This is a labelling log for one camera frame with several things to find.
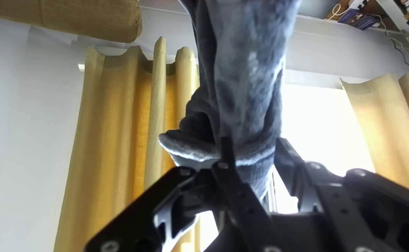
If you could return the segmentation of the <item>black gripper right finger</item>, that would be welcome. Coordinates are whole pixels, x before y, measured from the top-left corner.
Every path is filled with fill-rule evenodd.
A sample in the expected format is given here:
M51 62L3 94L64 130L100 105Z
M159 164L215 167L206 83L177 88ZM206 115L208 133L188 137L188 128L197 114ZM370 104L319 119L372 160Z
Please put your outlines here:
M409 252L409 189L363 168L344 177L277 140L275 165L306 217L323 217L342 252Z

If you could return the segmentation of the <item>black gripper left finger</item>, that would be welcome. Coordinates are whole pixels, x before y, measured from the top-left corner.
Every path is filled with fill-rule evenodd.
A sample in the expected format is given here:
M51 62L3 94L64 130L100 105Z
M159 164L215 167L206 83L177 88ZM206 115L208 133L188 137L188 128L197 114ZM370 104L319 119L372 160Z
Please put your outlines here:
M257 223L267 214L236 171L230 137L222 139L220 151L212 168L170 170L99 231L85 252L170 252L208 210L223 221L216 252L263 252L267 242Z

